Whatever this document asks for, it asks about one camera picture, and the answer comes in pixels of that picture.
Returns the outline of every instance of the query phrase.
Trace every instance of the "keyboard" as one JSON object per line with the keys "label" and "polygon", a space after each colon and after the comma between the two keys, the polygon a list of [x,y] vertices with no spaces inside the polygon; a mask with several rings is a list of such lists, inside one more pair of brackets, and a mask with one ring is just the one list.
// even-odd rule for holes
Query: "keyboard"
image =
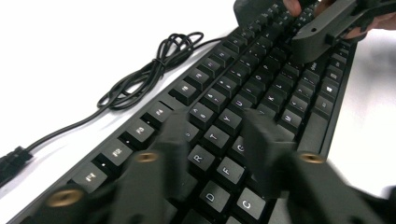
{"label": "keyboard", "polygon": [[326,157],[356,49],[341,42],[312,63],[295,63],[291,39],[312,19],[313,7],[293,18],[275,3],[237,27],[10,222],[30,223],[44,196],[60,186],[93,193],[115,182],[128,158],[147,149],[179,109],[189,111],[191,150],[182,200],[166,202],[169,222],[268,222],[276,201],[260,195],[246,167],[244,110],[273,119],[297,150]]}

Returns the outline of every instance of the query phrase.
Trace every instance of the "function key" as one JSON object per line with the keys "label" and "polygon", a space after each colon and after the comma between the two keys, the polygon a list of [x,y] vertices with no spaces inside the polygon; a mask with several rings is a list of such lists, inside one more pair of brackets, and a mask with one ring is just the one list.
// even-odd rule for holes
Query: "function key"
{"label": "function key", "polygon": [[143,119],[149,121],[155,128],[160,129],[171,112],[172,110],[169,107],[161,102],[156,102],[143,116]]}
{"label": "function key", "polygon": [[150,138],[153,135],[154,129],[142,119],[138,119],[126,128],[126,132],[121,135],[121,138],[129,141],[138,150],[142,150],[148,147]]}
{"label": "function key", "polygon": [[105,183],[106,180],[107,175],[90,162],[78,170],[71,179],[71,182],[79,184],[87,192],[92,193]]}
{"label": "function key", "polygon": [[199,92],[192,85],[182,80],[169,91],[169,94],[184,105],[190,105],[197,98]]}
{"label": "function key", "polygon": [[106,167],[116,175],[122,170],[123,163],[132,154],[132,150],[123,144],[119,139],[112,139],[100,149],[101,154],[97,156],[99,163],[106,164]]}

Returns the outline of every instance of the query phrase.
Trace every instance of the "black keycap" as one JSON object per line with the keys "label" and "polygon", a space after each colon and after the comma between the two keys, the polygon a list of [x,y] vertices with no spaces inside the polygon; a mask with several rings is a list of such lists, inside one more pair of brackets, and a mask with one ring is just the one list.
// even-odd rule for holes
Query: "black keycap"
{"label": "black keycap", "polygon": [[149,121],[155,128],[160,129],[171,112],[172,110],[169,107],[161,102],[156,102],[143,116],[143,119]]}
{"label": "black keycap", "polygon": [[199,195],[203,208],[213,217],[220,217],[220,215],[225,211],[230,197],[230,193],[222,189],[213,181],[209,181]]}
{"label": "black keycap", "polygon": [[291,88],[292,86],[281,80],[280,77],[277,77],[272,84],[272,89],[285,99],[289,96]]}
{"label": "black keycap", "polygon": [[154,135],[154,129],[151,128],[142,119],[136,120],[122,134],[122,138],[138,150],[146,149],[149,145],[150,138]]}
{"label": "black keycap", "polygon": [[169,94],[178,99],[184,105],[190,105],[199,95],[199,92],[195,87],[182,80],[177,83],[171,91],[169,91]]}
{"label": "black keycap", "polygon": [[263,68],[260,67],[253,73],[253,75],[250,77],[248,82],[259,87],[260,90],[266,91],[272,79],[273,79],[273,75],[268,74],[267,70],[264,70]]}
{"label": "black keycap", "polygon": [[251,43],[251,41],[254,39],[254,35],[255,35],[254,32],[252,32],[248,29],[242,29],[242,28],[238,28],[235,33],[245,40],[246,45]]}
{"label": "black keycap", "polygon": [[325,119],[329,119],[332,115],[333,103],[323,98],[321,95],[315,101],[314,110]]}
{"label": "black keycap", "polygon": [[201,103],[190,110],[190,121],[201,130],[207,130],[215,120],[215,113]]}
{"label": "black keycap", "polygon": [[245,83],[248,79],[248,75],[249,69],[241,62],[234,64],[227,73],[227,77],[239,86]]}
{"label": "black keycap", "polygon": [[265,116],[267,116],[270,119],[275,119],[276,117],[276,112],[275,110],[271,109],[270,107],[268,107],[267,105],[263,105],[263,104],[259,104],[259,106],[257,106],[257,110],[264,114]]}
{"label": "black keycap", "polygon": [[187,215],[184,217],[183,221],[181,224],[210,224],[208,220],[206,220],[204,217],[199,215],[197,212],[194,210],[190,210]]}
{"label": "black keycap", "polygon": [[317,113],[312,113],[297,150],[319,154],[328,123]]}
{"label": "black keycap", "polygon": [[200,176],[209,174],[215,162],[215,156],[198,145],[191,151],[188,159],[191,162],[191,170]]}
{"label": "black keycap", "polygon": [[303,72],[301,80],[303,85],[314,91],[318,87],[320,76],[305,71]]}
{"label": "black keycap", "polygon": [[184,176],[185,178],[181,182],[181,188],[177,198],[179,202],[186,202],[187,198],[198,184],[198,180],[192,177],[192,175],[185,174]]}
{"label": "black keycap", "polygon": [[233,58],[234,58],[233,53],[234,52],[232,52],[232,51],[230,52],[229,50],[227,50],[224,47],[220,47],[220,48],[215,49],[215,51],[210,56],[210,58],[213,61],[219,63],[221,66],[227,67],[233,61]]}
{"label": "black keycap", "polygon": [[285,98],[271,88],[265,93],[264,98],[262,98],[262,103],[273,109],[276,113],[279,113],[283,104],[285,104]]}
{"label": "black keycap", "polygon": [[89,162],[78,170],[71,181],[82,186],[87,192],[92,193],[105,183],[106,179],[107,175]]}
{"label": "black keycap", "polygon": [[198,69],[212,78],[217,77],[223,70],[219,63],[216,63],[210,58],[204,59],[204,61],[198,66]]}
{"label": "black keycap", "polygon": [[225,224],[242,224],[240,223],[238,220],[236,220],[236,218],[234,217],[229,217],[226,221]]}
{"label": "black keycap", "polygon": [[205,133],[202,143],[216,156],[222,156],[229,145],[230,139],[230,135],[212,125]]}
{"label": "black keycap", "polygon": [[241,53],[246,47],[245,40],[238,35],[229,36],[223,45],[236,53]]}
{"label": "black keycap", "polygon": [[132,150],[117,138],[107,142],[99,150],[101,151],[97,157],[99,163],[105,163],[116,175],[120,174],[123,163],[132,154]]}
{"label": "black keycap", "polygon": [[239,94],[241,94],[241,96],[243,96],[251,103],[256,105],[264,95],[264,91],[261,88],[257,87],[256,85],[254,85],[253,82],[248,81],[242,87]]}
{"label": "black keycap", "polygon": [[265,207],[265,200],[250,189],[244,189],[236,203],[237,214],[247,223],[258,223]]}
{"label": "black keycap", "polygon": [[320,88],[320,95],[334,103],[337,97],[338,88],[334,86],[330,81],[326,80],[322,83]]}
{"label": "black keycap", "polygon": [[236,96],[231,100],[231,103],[228,105],[228,108],[240,117],[243,117],[244,109],[252,107],[253,103],[240,94],[236,94]]}
{"label": "black keycap", "polygon": [[216,126],[230,136],[236,136],[242,127],[242,118],[229,109],[225,109],[216,120]]}
{"label": "black keycap", "polygon": [[308,108],[308,103],[296,95],[292,95],[289,103],[287,105],[287,109],[289,109],[291,112],[295,113],[296,115],[300,116],[303,118],[306,114],[306,109]]}
{"label": "black keycap", "polygon": [[338,69],[335,70],[332,67],[329,67],[326,71],[326,77],[324,80],[329,80],[333,85],[340,86],[341,80],[343,78],[343,73]]}
{"label": "black keycap", "polygon": [[187,142],[190,143],[190,146],[194,146],[201,137],[201,131],[189,122],[187,123],[186,129]]}
{"label": "black keycap", "polygon": [[300,129],[301,121],[302,118],[286,109],[280,117],[279,124],[292,133],[297,134]]}
{"label": "black keycap", "polygon": [[198,91],[204,91],[210,84],[211,78],[209,77],[209,75],[195,68],[189,73],[185,80],[193,87],[195,87]]}
{"label": "black keycap", "polygon": [[304,81],[300,81],[300,83],[297,85],[295,94],[307,103],[310,103],[312,100],[312,96],[314,95],[314,91],[303,85],[302,82]]}
{"label": "black keycap", "polygon": [[221,77],[213,88],[231,99],[235,96],[238,85],[227,77]]}
{"label": "black keycap", "polygon": [[262,68],[267,70],[268,74],[272,74],[274,76],[281,68],[281,64],[274,58],[266,57],[262,62]]}
{"label": "black keycap", "polygon": [[215,178],[227,189],[235,191],[242,183],[244,175],[245,169],[242,166],[225,157],[216,170]]}
{"label": "black keycap", "polygon": [[244,148],[244,138],[242,136],[238,136],[233,143],[233,146],[227,151],[227,154],[230,155],[231,158],[239,162],[240,164],[245,165],[245,148]]}
{"label": "black keycap", "polygon": [[227,105],[228,99],[225,95],[215,89],[210,89],[202,98],[201,103],[216,113],[220,113]]}

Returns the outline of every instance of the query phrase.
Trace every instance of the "keyboard frame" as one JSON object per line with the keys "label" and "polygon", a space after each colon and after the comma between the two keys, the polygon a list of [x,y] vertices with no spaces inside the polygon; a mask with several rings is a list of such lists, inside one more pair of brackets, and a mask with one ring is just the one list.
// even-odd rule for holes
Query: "keyboard frame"
{"label": "keyboard frame", "polygon": [[[231,31],[227,36],[232,35],[237,28],[235,28],[233,31]],[[21,223],[25,218],[29,217],[34,213],[34,211],[38,208],[40,204],[43,203],[44,199],[50,195],[55,189],[59,188],[60,186],[66,185],[67,182],[72,179],[72,177],[78,172],[79,169],[81,169],[85,164],[87,164],[90,161],[93,161],[99,154],[100,154],[100,149],[101,147],[110,139],[113,138],[118,138],[122,133],[124,133],[127,129],[127,127],[134,122],[135,119],[140,119],[143,117],[143,115],[147,112],[148,109],[150,109],[156,102],[162,101],[166,105],[170,105],[174,109],[180,109],[180,108],[188,108],[188,111],[190,111],[191,107],[194,106],[204,95],[207,91],[210,90],[210,88],[216,84],[217,80],[221,78],[221,76],[231,67],[233,66],[236,62],[237,59],[235,59],[232,63],[230,63],[229,66],[224,68],[224,71],[222,71],[218,77],[216,77],[211,84],[206,88],[205,91],[201,92],[200,95],[191,103],[189,106],[183,105],[181,102],[179,102],[177,99],[175,99],[173,96],[169,95],[168,92],[172,90],[176,84],[183,80],[184,77],[186,77],[190,71],[195,69],[200,63],[204,61],[204,59],[208,58],[216,49],[217,46],[222,45],[223,42],[226,41],[226,38],[222,39],[218,44],[214,45],[207,53],[205,53],[203,56],[201,56],[200,59],[198,59],[195,63],[193,63],[187,70],[185,70],[178,78],[176,78],[172,83],[170,83],[167,87],[165,87],[161,92],[159,92],[155,97],[153,97],[150,102],[146,105],[144,105],[140,110],[138,110],[136,113],[134,113],[127,121],[125,121],[114,133],[112,133],[110,136],[108,136],[104,141],[102,141],[99,145],[97,145],[96,148],[94,148],[88,155],[86,155],[83,159],[78,161],[76,165],[74,165],[68,172],[66,172],[63,176],[61,176],[57,181],[55,181],[49,188],[47,188],[44,192],[42,192],[37,198],[35,198],[31,203],[29,203],[25,208],[23,208],[14,218],[12,218],[8,223]],[[323,143],[321,146],[320,150],[320,155],[327,158],[329,154],[329,150],[332,144],[332,137],[336,128],[336,123],[338,120],[338,116],[340,114],[342,102],[344,99],[344,95],[347,89],[347,82],[349,78],[349,74],[352,68],[355,52],[356,52],[356,47],[357,44],[351,45],[349,55],[346,61],[346,69],[344,72],[343,80],[340,84],[339,92],[337,95],[337,98],[334,102],[333,110],[332,110],[332,116],[329,121],[329,125],[327,128],[327,132],[325,134],[325,138],[323,139]],[[238,57],[242,56],[243,53],[248,50],[248,46],[238,54]],[[274,204],[270,204],[270,211],[272,212],[274,208]]]}

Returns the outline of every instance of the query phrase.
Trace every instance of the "keycap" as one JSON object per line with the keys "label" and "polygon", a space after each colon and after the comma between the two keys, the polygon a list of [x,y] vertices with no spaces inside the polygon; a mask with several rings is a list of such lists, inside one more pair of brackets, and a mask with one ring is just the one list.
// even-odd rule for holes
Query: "keycap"
{"label": "keycap", "polygon": [[221,65],[210,58],[204,59],[204,61],[198,66],[198,69],[212,78],[217,77],[222,72]]}
{"label": "keycap", "polygon": [[332,115],[333,103],[323,98],[321,95],[315,101],[314,110],[325,119],[330,119]]}
{"label": "keycap", "polygon": [[228,108],[239,117],[243,117],[244,109],[252,108],[252,107],[253,107],[253,103],[251,103],[249,100],[247,100],[245,97],[241,96],[240,94],[236,94],[228,105]]}
{"label": "keycap", "polygon": [[219,115],[215,124],[230,136],[236,136],[242,128],[242,118],[226,108]]}
{"label": "keycap", "polygon": [[106,179],[107,175],[89,162],[78,169],[71,181],[82,186],[87,192],[92,193],[105,183]]}
{"label": "keycap", "polygon": [[204,131],[210,127],[215,118],[215,113],[199,102],[190,110],[191,123]]}
{"label": "keycap", "polygon": [[215,162],[215,156],[199,145],[190,152],[188,159],[192,171],[200,176],[209,174]]}
{"label": "keycap", "polygon": [[169,94],[178,99],[184,105],[190,105],[199,95],[199,92],[195,87],[182,80],[177,83],[171,91],[169,91]]}
{"label": "keycap", "polygon": [[101,146],[101,153],[97,160],[99,163],[105,163],[114,174],[119,175],[122,165],[133,153],[133,151],[123,144],[119,139],[113,139]]}
{"label": "keycap", "polygon": [[150,138],[154,135],[154,129],[142,119],[137,119],[126,128],[122,137],[131,143],[138,150],[146,149]]}
{"label": "keycap", "polygon": [[221,77],[213,88],[231,99],[235,96],[238,85],[227,77]]}
{"label": "keycap", "polygon": [[186,82],[190,83],[198,91],[204,91],[210,84],[211,78],[201,70],[195,68],[185,78]]}
{"label": "keycap", "polygon": [[201,103],[216,113],[220,113],[228,103],[225,95],[215,89],[210,89],[201,99]]}
{"label": "keycap", "polygon": [[216,170],[215,178],[227,189],[235,191],[243,181],[245,173],[242,166],[225,157]]}
{"label": "keycap", "polygon": [[208,220],[206,220],[204,217],[199,215],[197,212],[194,210],[190,210],[187,215],[184,217],[183,221],[181,224],[210,224]]}
{"label": "keycap", "polygon": [[160,129],[163,123],[166,121],[172,110],[161,102],[156,102],[146,114],[143,119],[150,122],[152,126]]}
{"label": "keycap", "polygon": [[220,217],[230,200],[230,193],[213,181],[209,181],[199,195],[203,209],[213,217]]}
{"label": "keycap", "polygon": [[259,223],[264,211],[265,200],[250,189],[245,188],[236,205],[237,214],[247,223]]}
{"label": "keycap", "polygon": [[202,143],[214,155],[222,156],[224,155],[227,146],[230,144],[230,140],[230,135],[212,125],[205,133]]}
{"label": "keycap", "polygon": [[297,150],[319,154],[328,124],[329,121],[317,113],[312,113]]}
{"label": "keycap", "polygon": [[227,154],[233,158],[233,160],[239,162],[239,164],[245,165],[245,148],[244,148],[244,138],[242,136],[238,136],[233,143],[233,146],[228,149]]}

